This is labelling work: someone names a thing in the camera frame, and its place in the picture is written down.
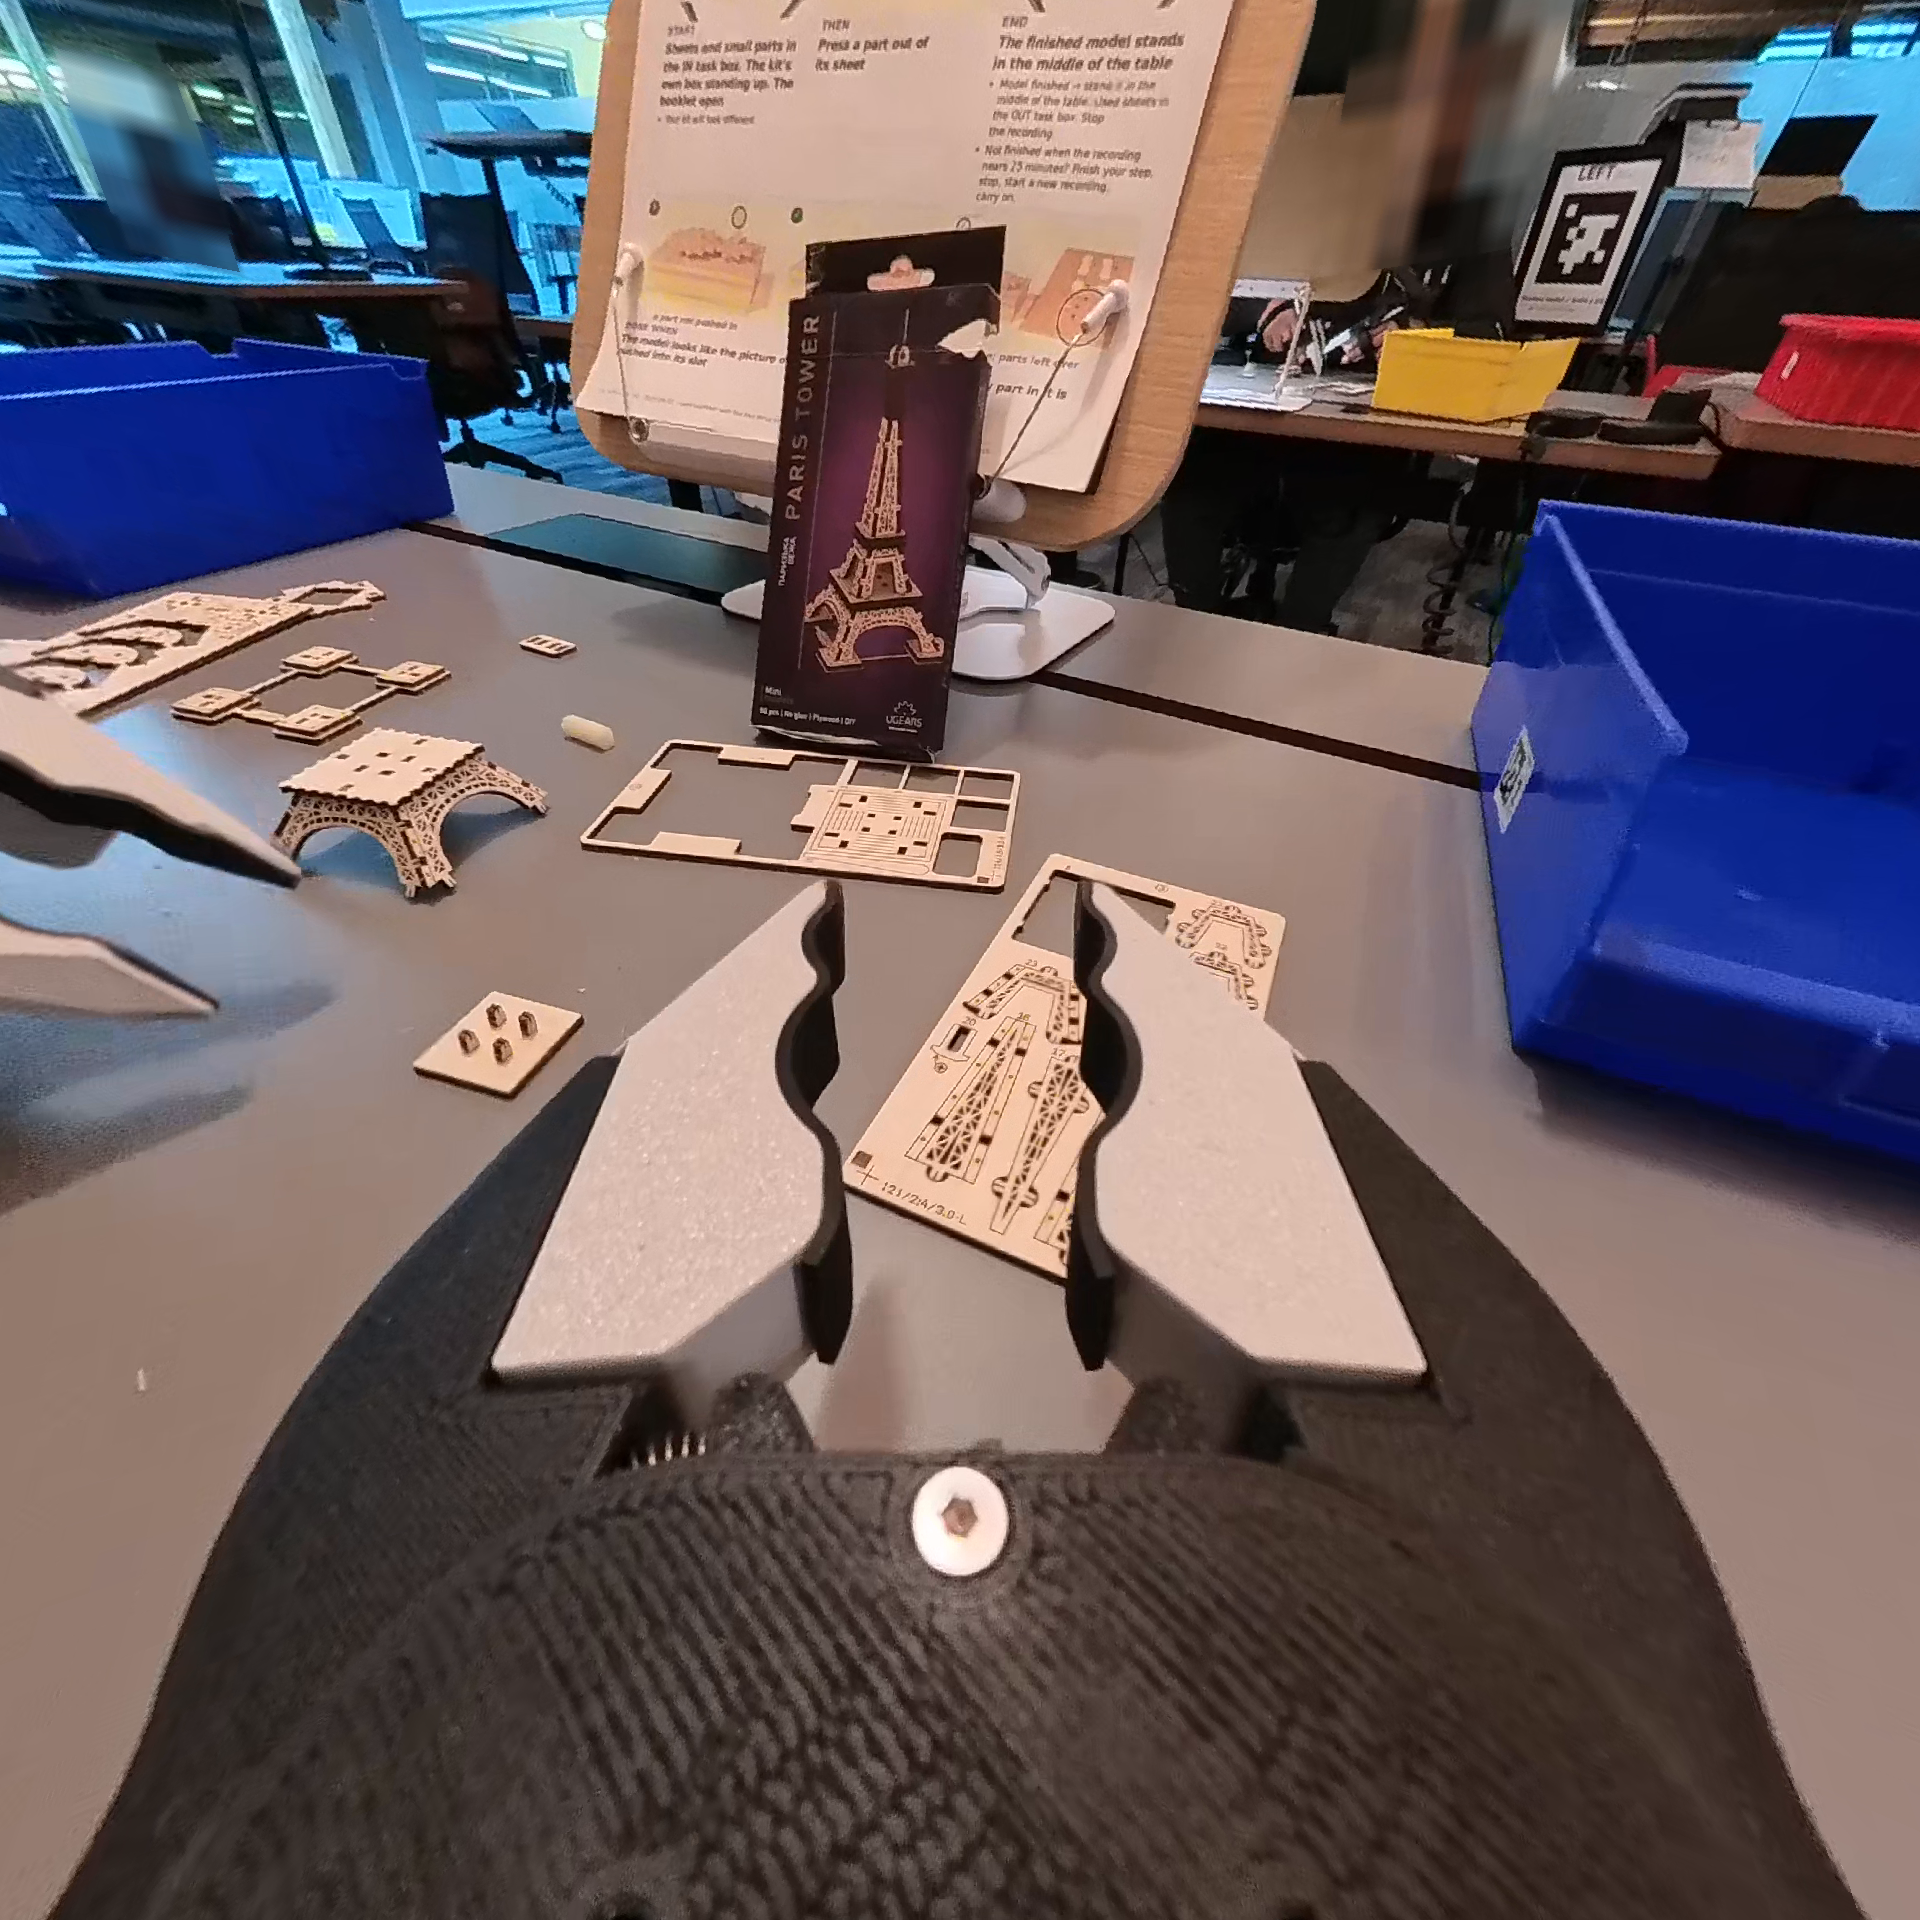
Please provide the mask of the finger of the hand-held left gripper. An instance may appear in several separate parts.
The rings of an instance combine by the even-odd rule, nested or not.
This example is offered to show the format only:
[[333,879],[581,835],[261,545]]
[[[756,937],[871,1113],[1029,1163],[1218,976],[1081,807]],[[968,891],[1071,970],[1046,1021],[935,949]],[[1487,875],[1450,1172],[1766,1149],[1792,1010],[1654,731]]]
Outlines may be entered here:
[[129,832],[170,858],[288,890],[301,879],[269,839],[84,725],[7,666],[1,786],[61,826]]
[[1,919],[1,1013],[199,1020],[220,1002],[108,943]]

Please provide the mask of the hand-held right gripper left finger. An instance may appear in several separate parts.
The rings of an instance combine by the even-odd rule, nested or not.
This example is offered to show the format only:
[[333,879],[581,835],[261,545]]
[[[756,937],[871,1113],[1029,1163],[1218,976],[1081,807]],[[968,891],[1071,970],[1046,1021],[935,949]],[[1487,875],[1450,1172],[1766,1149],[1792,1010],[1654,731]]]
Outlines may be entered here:
[[511,1316],[501,1379],[785,1379],[853,1316],[836,1074],[845,903],[817,880],[618,1055]]

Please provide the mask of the wooden sheet with tower parts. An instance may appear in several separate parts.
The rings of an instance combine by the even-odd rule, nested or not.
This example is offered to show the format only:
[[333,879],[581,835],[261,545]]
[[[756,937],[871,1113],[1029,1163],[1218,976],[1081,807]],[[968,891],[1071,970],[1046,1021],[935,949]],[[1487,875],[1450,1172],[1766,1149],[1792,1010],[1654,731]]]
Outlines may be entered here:
[[842,1165],[853,1193],[1052,1281],[1064,1279],[1076,1161],[1096,1125],[1076,1069],[1086,1004],[1071,908],[1082,880],[1109,884],[1264,1016],[1282,912],[1048,856]]

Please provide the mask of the wooden tower base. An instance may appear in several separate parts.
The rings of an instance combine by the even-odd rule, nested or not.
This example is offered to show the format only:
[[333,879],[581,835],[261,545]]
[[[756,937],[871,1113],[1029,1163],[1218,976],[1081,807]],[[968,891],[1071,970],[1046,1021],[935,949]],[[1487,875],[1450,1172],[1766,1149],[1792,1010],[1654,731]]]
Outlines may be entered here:
[[498,795],[546,813],[546,794],[495,763],[478,740],[383,728],[280,783],[285,811],[271,844],[288,858],[328,829],[370,835],[391,858],[407,898],[453,890],[441,828],[461,802]]

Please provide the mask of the grey desk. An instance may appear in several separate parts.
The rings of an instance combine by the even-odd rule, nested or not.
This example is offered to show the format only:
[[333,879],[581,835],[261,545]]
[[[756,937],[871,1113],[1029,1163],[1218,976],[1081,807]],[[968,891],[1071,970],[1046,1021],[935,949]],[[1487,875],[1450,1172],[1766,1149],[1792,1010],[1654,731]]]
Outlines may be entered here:
[[[258,1452],[370,1287],[597,1049],[752,932],[798,879],[577,847],[669,736],[743,738],[752,639],[678,597],[485,545],[594,512],[456,477],[445,531],[214,573],[365,581],[312,634],[445,664],[397,720],[548,795],[447,824],[458,879],[407,901],[358,837],[295,891],[119,839],[5,861],[5,911],[148,956],[200,1021],[5,1021],[5,1916],[56,1900]],[[573,641],[567,659],[519,641]],[[1478,679],[1130,604],[1064,684],[961,689],[951,756],[1020,770],[999,897],[847,887],[857,1139],[1046,852],[1282,912],[1269,1016],[1524,1261],[1608,1370],[1686,1501],[1792,1775],[1857,1901],[1916,1916],[1916,1172],[1506,1041],[1480,818]],[[565,714],[615,731],[565,740]],[[421,1076],[485,994],[582,1013],[514,1097]]]

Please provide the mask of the blue plastic bin with label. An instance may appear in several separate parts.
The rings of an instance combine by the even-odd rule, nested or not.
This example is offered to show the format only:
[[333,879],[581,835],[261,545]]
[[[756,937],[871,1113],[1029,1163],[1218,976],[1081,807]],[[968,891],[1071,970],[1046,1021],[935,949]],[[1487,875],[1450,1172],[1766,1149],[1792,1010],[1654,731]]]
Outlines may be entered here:
[[1540,507],[1471,714],[1514,1049],[1917,1159],[1917,547]]

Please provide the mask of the white board stand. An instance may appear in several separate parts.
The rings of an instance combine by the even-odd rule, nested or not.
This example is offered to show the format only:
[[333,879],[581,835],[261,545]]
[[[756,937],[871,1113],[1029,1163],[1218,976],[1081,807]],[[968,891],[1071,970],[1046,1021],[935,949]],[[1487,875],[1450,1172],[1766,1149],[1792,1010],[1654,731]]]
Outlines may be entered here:
[[721,611],[756,631],[758,697],[820,714],[1022,682],[1113,625],[1009,525],[904,512],[813,517],[769,543],[766,577],[727,589]]

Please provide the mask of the dark tower kit box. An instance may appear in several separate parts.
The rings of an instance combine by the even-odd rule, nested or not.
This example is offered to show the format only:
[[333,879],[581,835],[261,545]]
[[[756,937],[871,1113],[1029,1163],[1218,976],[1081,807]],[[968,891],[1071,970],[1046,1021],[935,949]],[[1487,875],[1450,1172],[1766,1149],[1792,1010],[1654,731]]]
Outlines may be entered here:
[[758,605],[758,731],[943,746],[1002,228],[807,247]]

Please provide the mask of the wooden work table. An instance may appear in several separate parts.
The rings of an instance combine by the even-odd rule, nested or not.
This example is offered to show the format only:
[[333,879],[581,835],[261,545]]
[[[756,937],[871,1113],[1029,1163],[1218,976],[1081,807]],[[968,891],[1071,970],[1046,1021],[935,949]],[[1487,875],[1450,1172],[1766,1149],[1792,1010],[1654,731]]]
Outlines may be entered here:
[[[1522,464],[1526,460],[1526,420],[1522,417],[1465,423],[1394,413],[1362,405],[1352,395],[1332,393],[1326,383],[1304,385],[1298,395],[1302,399],[1298,407],[1282,405],[1277,395],[1265,391],[1233,399],[1228,383],[1218,379],[1205,388],[1192,420],[1201,428],[1249,436],[1396,448],[1482,464]],[[1604,436],[1548,440],[1537,464],[1688,484],[1708,482],[1722,455],[1745,463],[1786,460],[1863,466],[1873,474],[1913,474],[1917,468],[1917,436],[1913,433],[1801,420],[1745,391],[1722,391],[1709,405],[1708,417],[1708,434],[1688,445],[1624,443]]]

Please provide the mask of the yellow plastic bin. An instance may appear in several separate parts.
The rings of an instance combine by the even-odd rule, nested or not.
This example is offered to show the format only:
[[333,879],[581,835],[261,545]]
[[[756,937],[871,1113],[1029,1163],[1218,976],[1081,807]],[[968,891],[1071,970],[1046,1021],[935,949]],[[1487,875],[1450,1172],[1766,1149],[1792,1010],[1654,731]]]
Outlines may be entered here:
[[1576,339],[1463,339],[1449,327],[1398,327],[1377,351],[1373,407],[1398,417],[1498,423],[1544,410]]

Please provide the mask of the black device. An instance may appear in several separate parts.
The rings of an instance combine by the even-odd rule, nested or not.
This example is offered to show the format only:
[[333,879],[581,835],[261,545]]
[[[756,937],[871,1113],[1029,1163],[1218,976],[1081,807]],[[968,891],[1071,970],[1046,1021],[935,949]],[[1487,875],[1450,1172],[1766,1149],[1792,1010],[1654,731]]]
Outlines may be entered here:
[[1634,448],[1686,448],[1712,436],[1702,420],[1704,391],[1666,388],[1653,400],[1634,403],[1626,410],[1582,405],[1552,405],[1524,420],[1522,440],[1529,448],[1549,442],[1602,442]]

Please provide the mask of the wooden display board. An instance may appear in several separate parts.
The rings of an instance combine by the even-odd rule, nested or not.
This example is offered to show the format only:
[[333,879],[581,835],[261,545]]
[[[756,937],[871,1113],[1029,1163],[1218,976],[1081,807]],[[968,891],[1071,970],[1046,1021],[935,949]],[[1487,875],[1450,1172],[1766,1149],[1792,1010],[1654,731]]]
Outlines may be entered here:
[[[624,151],[632,104],[640,25],[637,2],[612,4],[591,125],[590,194],[582,218],[582,271],[576,293],[588,298],[588,348],[617,288],[615,247]],[[1289,108],[1312,2],[1239,2],[1216,57],[1216,72],[1191,148],[1188,175],[1167,241],[1158,287],[1143,323],[1134,367],[1103,451],[1086,491],[1022,487],[984,466],[974,528],[1009,525],[1015,539],[1042,552],[1070,552],[1126,532],[1148,514],[1176,471],[1216,348],[1218,325],[1237,281],[1269,154]],[[568,386],[588,440],[615,464],[637,474],[716,484],[743,496],[774,489],[776,433],[768,448],[717,442],[685,443],[625,417],[590,412],[573,393],[577,355],[572,323]]]

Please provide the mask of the red plastic bin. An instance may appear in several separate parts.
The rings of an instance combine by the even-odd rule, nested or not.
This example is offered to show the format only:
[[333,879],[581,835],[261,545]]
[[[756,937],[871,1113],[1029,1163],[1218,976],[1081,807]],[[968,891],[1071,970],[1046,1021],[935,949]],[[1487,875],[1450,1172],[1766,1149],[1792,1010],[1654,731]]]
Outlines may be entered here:
[[1822,425],[1917,433],[1917,320],[1783,316],[1757,399]]

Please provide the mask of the black and white marker tag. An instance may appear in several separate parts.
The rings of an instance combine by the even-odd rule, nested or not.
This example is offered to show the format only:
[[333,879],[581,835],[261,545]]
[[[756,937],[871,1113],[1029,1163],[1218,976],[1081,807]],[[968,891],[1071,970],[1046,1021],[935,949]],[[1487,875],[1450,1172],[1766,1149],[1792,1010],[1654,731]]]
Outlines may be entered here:
[[1668,140],[1552,157],[1518,264],[1512,320],[1522,335],[1607,327],[1676,168]]

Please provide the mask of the wooden four-square frame piece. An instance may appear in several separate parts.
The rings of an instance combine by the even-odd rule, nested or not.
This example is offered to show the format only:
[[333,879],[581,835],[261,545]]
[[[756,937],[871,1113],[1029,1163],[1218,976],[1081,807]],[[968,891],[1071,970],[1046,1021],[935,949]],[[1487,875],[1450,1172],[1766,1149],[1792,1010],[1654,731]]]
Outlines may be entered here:
[[245,689],[199,689],[174,703],[170,717],[196,730],[245,725],[280,740],[324,746],[357,731],[368,714],[421,697],[450,682],[444,664],[365,664],[342,647],[311,645]]

